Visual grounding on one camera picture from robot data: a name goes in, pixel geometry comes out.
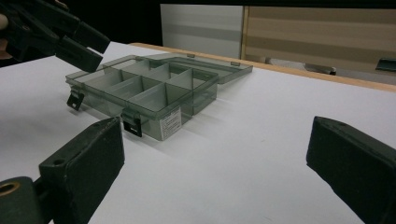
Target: bolt hole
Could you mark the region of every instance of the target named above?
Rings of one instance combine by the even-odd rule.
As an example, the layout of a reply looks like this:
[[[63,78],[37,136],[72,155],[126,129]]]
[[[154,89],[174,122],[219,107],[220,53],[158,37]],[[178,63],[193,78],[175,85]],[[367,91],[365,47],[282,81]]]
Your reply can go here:
[[[11,193],[12,191],[16,190],[19,186],[20,183],[18,182],[6,183],[0,186],[0,196]]]
[[[60,159],[60,160],[56,160],[53,162],[54,165],[62,165],[64,163],[64,160]]]

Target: transparent storage box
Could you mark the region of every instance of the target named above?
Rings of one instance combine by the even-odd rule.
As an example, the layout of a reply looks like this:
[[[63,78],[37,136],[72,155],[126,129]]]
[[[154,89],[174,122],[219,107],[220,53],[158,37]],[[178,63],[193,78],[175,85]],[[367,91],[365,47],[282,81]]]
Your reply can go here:
[[[126,131],[162,141],[216,100],[218,84],[251,70],[252,66],[194,55],[130,55],[103,63],[93,73],[66,76],[71,88],[67,104],[120,116]]]

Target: white panel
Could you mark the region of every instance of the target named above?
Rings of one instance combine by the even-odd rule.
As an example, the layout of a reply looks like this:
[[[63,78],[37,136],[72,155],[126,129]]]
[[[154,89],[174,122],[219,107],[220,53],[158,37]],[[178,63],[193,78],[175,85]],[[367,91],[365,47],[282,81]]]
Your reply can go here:
[[[161,5],[163,45],[239,58],[243,7]]]

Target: white table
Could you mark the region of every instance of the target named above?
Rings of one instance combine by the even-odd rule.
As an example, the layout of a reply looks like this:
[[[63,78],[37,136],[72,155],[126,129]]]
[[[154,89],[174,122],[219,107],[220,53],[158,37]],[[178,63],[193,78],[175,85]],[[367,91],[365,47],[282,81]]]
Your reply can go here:
[[[156,53],[111,43],[103,63]],[[1,180],[36,180],[40,162],[106,118],[66,105],[76,71],[55,57],[0,68]],[[361,223],[306,166],[312,121],[337,119],[396,148],[395,115],[395,92],[255,67],[165,141],[123,132],[125,164],[90,223]]]

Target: white label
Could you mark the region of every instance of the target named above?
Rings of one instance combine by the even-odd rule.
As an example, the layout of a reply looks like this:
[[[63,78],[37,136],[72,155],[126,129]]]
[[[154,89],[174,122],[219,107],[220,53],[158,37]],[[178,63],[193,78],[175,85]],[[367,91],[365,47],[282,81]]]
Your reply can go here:
[[[169,116],[160,120],[161,136],[163,140],[181,128],[181,110],[180,107],[174,110]]]

